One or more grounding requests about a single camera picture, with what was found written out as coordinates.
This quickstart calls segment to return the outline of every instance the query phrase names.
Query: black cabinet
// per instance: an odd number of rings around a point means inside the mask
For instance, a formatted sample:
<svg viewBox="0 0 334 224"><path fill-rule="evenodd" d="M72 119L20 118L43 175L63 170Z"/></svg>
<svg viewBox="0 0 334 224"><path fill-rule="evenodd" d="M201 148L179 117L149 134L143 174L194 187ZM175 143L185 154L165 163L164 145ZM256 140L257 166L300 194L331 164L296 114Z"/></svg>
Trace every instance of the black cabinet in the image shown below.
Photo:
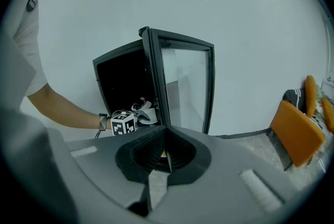
<svg viewBox="0 0 334 224"><path fill-rule="evenodd" d="M142 39L93 61L109 115L131 110L140 97L152 102L158 124L208 133L214 95L213 45L144 27Z"/></svg>

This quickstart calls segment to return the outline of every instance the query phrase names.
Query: wristwatch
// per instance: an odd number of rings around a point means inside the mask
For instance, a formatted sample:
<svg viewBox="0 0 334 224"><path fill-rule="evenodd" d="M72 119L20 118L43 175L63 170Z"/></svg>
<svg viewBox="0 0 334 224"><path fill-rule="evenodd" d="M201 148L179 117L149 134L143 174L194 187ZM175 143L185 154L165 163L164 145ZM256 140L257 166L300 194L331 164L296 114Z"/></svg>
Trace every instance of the wristwatch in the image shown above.
<svg viewBox="0 0 334 224"><path fill-rule="evenodd" d="M100 128L97 134L95 135L95 138L98 138L100 136L101 131L105 131L106 121L107 119L111 118L111 117L108 117L108 115L105 113L99 113L99 117L100 117Z"/></svg>
<svg viewBox="0 0 334 224"><path fill-rule="evenodd" d="M106 120L108 118L108 115L105 113L99 113L100 116L100 131L105 131L106 129Z"/></svg>

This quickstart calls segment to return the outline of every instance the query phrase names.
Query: glass door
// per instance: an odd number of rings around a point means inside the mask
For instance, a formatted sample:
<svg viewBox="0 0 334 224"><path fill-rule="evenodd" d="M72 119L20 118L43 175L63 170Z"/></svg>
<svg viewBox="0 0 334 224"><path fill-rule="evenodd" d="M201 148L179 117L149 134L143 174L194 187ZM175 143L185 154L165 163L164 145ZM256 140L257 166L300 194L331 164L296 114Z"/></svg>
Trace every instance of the glass door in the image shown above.
<svg viewBox="0 0 334 224"><path fill-rule="evenodd" d="M139 30L151 67L162 122L208 133L214 92L214 48L202 40Z"/></svg>

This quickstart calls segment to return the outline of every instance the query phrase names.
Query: sleeve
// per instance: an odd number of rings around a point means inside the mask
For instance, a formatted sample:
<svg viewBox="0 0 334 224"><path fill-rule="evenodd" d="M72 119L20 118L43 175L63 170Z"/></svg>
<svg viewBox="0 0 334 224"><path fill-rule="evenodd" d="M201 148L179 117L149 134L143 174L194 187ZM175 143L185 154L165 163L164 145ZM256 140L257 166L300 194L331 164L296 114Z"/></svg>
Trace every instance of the sleeve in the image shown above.
<svg viewBox="0 0 334 224"><path fill-rule="evenodd" d="M14 40L17 43L18 48L36 71L36 75L26 92L26 96L36 93L47 84L38 48L38 31L39 16L38 6L36 6L32 12L25 12L19 29L14 35Z"/></svg>

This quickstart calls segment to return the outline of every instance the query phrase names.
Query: white t-shirt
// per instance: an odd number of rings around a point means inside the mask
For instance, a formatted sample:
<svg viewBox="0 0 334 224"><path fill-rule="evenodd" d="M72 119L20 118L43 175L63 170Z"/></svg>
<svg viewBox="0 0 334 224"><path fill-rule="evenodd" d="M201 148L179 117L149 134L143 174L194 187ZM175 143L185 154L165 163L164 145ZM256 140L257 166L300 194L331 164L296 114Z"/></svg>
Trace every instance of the white t-shirt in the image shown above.
<svg viewBox="0 0 334 224"><path fill-rule="evenodd" d="M26 96L39 91L47 84L43 71L37 35L39 29L38 0L11 0L3 18L3 29L12 38L18 49L36 70Z"/></svg>

